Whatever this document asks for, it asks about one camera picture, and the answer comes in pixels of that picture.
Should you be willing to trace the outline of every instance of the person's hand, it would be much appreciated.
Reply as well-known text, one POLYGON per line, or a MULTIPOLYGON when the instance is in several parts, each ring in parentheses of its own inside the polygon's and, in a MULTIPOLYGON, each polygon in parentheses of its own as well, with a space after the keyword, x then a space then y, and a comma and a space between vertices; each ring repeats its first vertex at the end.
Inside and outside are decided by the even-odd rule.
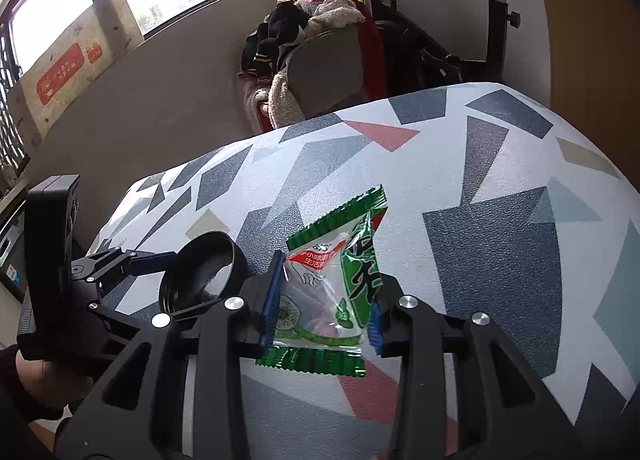
POLYGON ((64 364, 28 361, 20 351, 15 355, 15 370, 24 389, 52 410, 61 410, 83 398, 94 384, 91 377, 79 375, 64 364))

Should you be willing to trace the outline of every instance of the red cloth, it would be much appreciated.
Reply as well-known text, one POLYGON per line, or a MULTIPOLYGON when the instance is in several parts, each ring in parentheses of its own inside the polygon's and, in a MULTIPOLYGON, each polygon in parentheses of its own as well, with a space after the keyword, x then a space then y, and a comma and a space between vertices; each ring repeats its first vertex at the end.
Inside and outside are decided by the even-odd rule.
POLYGON ((369 94, 369 100, 383 99, 388 97, 388 91, 386 88, 385 49, 382 45, 382 38, 366 5, 359 0, 351 1, 365 18, 364 22, 356 24, 360 52, 362 53, 364 88, 369 94))

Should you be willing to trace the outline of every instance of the metal screw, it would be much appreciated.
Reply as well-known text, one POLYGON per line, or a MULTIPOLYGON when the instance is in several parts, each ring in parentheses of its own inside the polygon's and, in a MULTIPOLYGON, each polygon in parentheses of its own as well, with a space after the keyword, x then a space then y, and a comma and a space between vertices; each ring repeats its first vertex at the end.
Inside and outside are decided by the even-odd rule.
POLYGON ((418 306, 418 300, 414 296, 401 296, 398 299, 398 305, 405 309, 414 309, 418 306))
POLYGON ((476 325, 484 326, 491 323, 491 318, 489 317, 488 314, 485 314, 484 312, 475 312, 471 316, 471 321, 476 323, 476 325))
POLYGON ((238 296, 232 296, 225 299, 225 307, 229 310, 238 310, 244 307, 244 299, 238 296))
POLYGON ((156 328, 162 328, 163 326, 167 326, 169 323, 171 323, 171 316, 164 312, 156 314, 151 318, 151 324, 156 328))

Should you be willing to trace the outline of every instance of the green candy wrapper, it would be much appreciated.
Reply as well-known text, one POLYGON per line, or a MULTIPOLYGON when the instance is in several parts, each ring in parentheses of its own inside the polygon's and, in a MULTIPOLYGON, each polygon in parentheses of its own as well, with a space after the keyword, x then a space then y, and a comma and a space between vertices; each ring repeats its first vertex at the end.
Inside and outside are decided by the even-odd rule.
POLYGON ((360 340, 382 285, 373 235, 385 212, 379 185, 289 237, 275 339, 258 364, 364 375, 360 340))

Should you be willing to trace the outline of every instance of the wall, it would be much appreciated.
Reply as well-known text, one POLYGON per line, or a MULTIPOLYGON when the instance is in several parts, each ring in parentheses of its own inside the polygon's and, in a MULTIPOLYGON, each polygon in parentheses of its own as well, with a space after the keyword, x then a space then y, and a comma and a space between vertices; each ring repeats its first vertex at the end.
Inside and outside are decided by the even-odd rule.
POLYGON ((246 37, 276 0, 219 0, 152 36, 52 127, 25 171, 80 173, 74 232, 88 249, 136 180, 253 135, 236 92, 246 37))
POLYGON ((0 285, 0 343, 4 346, 15 343, 20 307, 20 302, 0 285))
MULTIPOLYGON (((504 80, 549 105, 549 42, 543 0, 508 0, 519 12, 519 29, 509 28, 504 80)), ((487 0, 398 0, 398 8, 452 54, 484 60, 487 0)))

